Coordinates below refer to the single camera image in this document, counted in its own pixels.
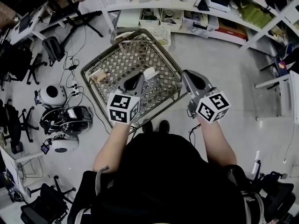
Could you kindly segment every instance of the person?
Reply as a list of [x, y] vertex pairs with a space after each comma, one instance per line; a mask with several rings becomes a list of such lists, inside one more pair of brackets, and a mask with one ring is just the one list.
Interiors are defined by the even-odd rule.
[[166, 120], [158, 132], [147, 122], [128, 144], [130, 125], [116, 123], [83, 175], [68, 223], [83, 207], [91, 207], [86, 223], [246, 223], [241, 191], [250, 183], [219, 123], [198, 121], [208, 162], [169, 134]]

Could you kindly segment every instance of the concrete floor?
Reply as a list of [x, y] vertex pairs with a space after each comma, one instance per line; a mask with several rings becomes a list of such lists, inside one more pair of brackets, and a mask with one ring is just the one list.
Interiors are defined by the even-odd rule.
[[[110, 34], [108, 26], [103, 16], [97, 17], [91, 22], [103, 35], [97, 36], [90, 28], [86, 27], [86, 43], [82, 50], [75, 56], [79, 60], [79, 66], [75, 70], [76, 80], [79, 85], [85, 86], [80, 76], [80, 70], [89, 61], [99, 55], [110, 46]], [[61, 40], [67, 35], [69, 27], [66, 29], [57, 28], [56, 34]], [[48, 32], [47, 36], [56, 35]], [[85, 29], [81, 27], [73, 35], [72, 41], [68, 42], [65, 50], [69, 55], [75, 54], [85, 42]], [[269, 58], [255, 50], [241, 52], [239, 45], [216, 39], [204, 39], [197, 36], [185, 34], [172, 34], [172, 45], [169, 53], [182, 69], [195, 70], [207, 76], [214, 86], [224, 91], [230, 100], [232, 107], [226, 117], [220, 121], [223, 132], [236, 153], [238, 164], [248, 174], [251, 173], [256, 152], [260, 150], [262, 161], [261, 171], [269, 173], [273, 170], [291, 174], [292, 165], [299, 164], [299, 128], [295, 126], [292, 144], [288, 150], [287, 163], [283, 164], [285, 152], [290, 143], [293, 122], [267, 121], [257, 122], [256, 116], [267, 117], [277, 115], [278, 94], [265, 89], [255, 89], [254, 84], [272, 78], [269, 71], [260, 72], [259, 69], [269, 64]], [[47, 61], [48, 56], [41, 46], [41, 41], [33, 43], [34, 55], [38, 52], [43, 54], [43, 60]], [[17, 110], [29, 109], [35, 106], [34, 91], [49, 84], [57, 84], [63, 72], [64, 59], [56, 62], [53, 67], [42, 66], [37, 72], [40, 85], [26, 85], [23, 82], [11, 82], [5, 84], [5, 91], [0, 92], [0, 98], [6, 102], [8, 98], [13, 100], [12, 104]], [[65, 85], [69, 71], [64, 73], [62, 83]], [[85, 90], [85, 94], [91, 99], [90, 93]], [[79, 103], [81, 97], [72, 98], [70, 106]], [[159, 121], [166, 119], [171, 123], [171, 133], [179, 134], [188, 139], [189, 133], [197, 122], [189, 118], [186, 114], [189, 96], [177, 102], [170, 109], [162, 113], [153, 120], [154, 126]], [[89, 101], [84, 98], [82, 105], [91, 107]], [[45, 108], [41, 105], [35, 106], [31, 116], [31, 123], [39, 125], [41, 114]], [[33, 154], [40, 150], [40, 146], [47, 139], [43, 130], [33, 130], [31, 132], [33, 143], [28, 143], [26, 134], [22, 132], [21, 141], [25, 151], [23, 155]], [[201, 130], [195, 131], [196, 148], [201, 156], [206, 159], [205, 147]], [[103, 124], [93, 118], [93, 127], [85, 133], [79, 135], [79, 148], [65, 154], [48, 154], [42, 159], [43, 172], [49, 175], [59, 175], [63, 187], [78, 188], [82, 174], [86, 170], [91, 170], [93, 160], [104, 145], [108, 134], [105, 132]], [[298, 178], [288, 178], [286, 182], [297, 184]]]

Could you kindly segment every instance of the black shirt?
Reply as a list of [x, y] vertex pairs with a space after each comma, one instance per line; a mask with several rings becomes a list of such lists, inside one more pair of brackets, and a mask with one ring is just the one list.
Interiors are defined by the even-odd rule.
[[[238, 187], [228, 180], [235, 169]], [[245, 223], [241, 190], [249, 183], [236, 165], [205, 162], [174, 134], [139, 134], [126, 146], [113, 185], [92, 203], [93, 223]]]

